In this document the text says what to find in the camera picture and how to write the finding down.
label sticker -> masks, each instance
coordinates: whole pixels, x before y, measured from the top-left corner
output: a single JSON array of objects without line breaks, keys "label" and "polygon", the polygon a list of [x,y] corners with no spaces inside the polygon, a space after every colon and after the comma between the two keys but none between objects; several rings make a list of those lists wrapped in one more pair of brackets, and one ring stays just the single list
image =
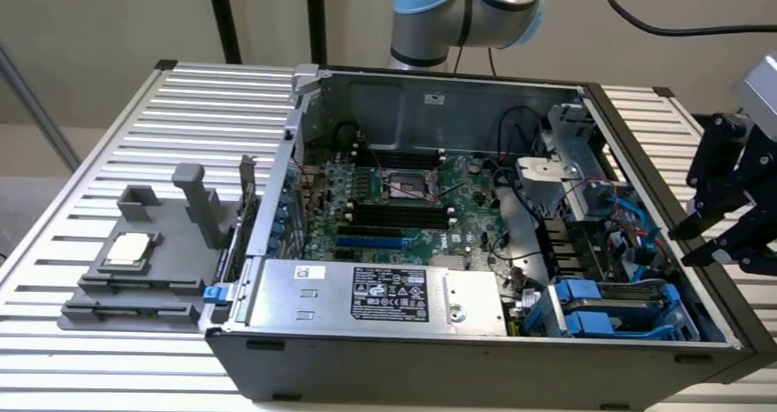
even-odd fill
[{"label": "label sticker", "polygon": [[442,94],[423,94],[423,103],[426,105],[442,106],[446,104],[446,96]]},{"label": "label sticker", "polygon": [[426,271],[354,268],[351,317],[368,321],[429,322]]},{"label": "label sticker", "polygon": [[327,267],[323,265],[296,265],[294,268],[294,278],[323,280],[326,275]]}]

gray plastic stand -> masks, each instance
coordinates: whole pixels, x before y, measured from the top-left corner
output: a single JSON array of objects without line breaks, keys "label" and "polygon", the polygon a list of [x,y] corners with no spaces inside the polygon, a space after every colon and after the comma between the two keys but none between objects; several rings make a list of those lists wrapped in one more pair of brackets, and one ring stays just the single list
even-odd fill
[{"label": "gray plastic stand", "polygon": [[[204,169],[180,164],[172,183],[186,200],[159,199],[148,186],[128,186],[116,204],[116,222],[97,258],[81,276],[57,321],[63,329],[196,332],[202,293],[211,284],[236,220],[239,204],[222,204],[203,186]],[[132,265],[108,262],[115,240],[125,233],[151,238]]]}]

power supply label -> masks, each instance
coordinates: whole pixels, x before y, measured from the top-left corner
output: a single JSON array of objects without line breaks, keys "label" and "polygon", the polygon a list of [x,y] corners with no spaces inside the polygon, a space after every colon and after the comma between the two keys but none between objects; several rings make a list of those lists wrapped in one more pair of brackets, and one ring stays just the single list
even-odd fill
[{"label": "power supply label", "polygon": [[429,322],[426,271],[354,268],[351,316],[368,321]]}]

slotted metal platform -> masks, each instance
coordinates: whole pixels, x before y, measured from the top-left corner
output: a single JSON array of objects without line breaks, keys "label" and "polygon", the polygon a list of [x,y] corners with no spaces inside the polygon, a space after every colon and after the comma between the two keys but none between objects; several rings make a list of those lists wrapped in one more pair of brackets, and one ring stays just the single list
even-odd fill
[{"label": "slotted metal platform", "polygon": [[[119,216],[127,184],[180,197],[168,182],[179,162],[206,166],[206,184],[238,199],[236,163],[259,156],[259,191],[291,106],[292,69],[178,64],[153,71],[73,179],[0,269],[0,409],[262,410],[236,392],[199,335],[61,331],[60,304],[100,250]],[[606,87],[677,199],[692,191],[685,173],[701,128],[673,98],[651,89]],[[777,336],[777,277],[728,266]],[[777,367],[730,386],[690,387],[653,412],[773,411]],[[290,410],[387,410],[286,404]]]}]

black pole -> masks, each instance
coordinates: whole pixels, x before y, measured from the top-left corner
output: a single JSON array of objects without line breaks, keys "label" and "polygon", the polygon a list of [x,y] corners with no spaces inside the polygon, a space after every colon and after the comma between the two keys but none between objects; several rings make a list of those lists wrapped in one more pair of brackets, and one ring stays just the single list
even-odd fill
[{"label": "black pole", "polygon": [[307,0],[307,31],[311,40],[311,61],[327,64],[327,10],[324,0]]},{"label": "black pole", "polygon": [[240,57],[240,44],[238,43],[238,33],[235,31],[235,21],[232,19],[232,5],[230,0],[210,0],[219,26],[219,38],[222,39],[223,59],[227,64],[243,63]]}]

